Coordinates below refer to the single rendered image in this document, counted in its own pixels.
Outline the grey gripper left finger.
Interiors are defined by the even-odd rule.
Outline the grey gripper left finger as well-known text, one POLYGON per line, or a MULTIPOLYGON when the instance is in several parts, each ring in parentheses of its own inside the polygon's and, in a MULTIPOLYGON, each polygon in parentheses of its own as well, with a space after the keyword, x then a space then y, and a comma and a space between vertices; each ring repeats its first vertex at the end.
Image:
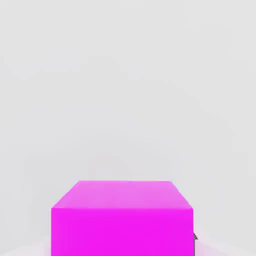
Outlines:
POLYGON ((31 256, 51 256, 51 239, 45 238, 32 247, 31 256))

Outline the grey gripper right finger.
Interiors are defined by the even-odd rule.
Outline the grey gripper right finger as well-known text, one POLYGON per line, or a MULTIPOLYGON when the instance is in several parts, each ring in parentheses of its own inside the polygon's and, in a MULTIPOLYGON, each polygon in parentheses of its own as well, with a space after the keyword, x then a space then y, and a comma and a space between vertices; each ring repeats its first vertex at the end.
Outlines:
POLYGON ((222 253, 201 241, 194 233, 194 256, 222 256, 222 253))

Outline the small magenta cube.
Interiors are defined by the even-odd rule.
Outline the small magenta cube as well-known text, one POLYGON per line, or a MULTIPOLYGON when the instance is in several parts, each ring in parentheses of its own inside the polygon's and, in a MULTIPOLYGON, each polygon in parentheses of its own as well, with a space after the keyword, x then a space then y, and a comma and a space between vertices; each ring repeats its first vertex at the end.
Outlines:
POLYGON ((169 181, 79 181, 50 231, 51 256, 195 256, 193 208, 169 181))

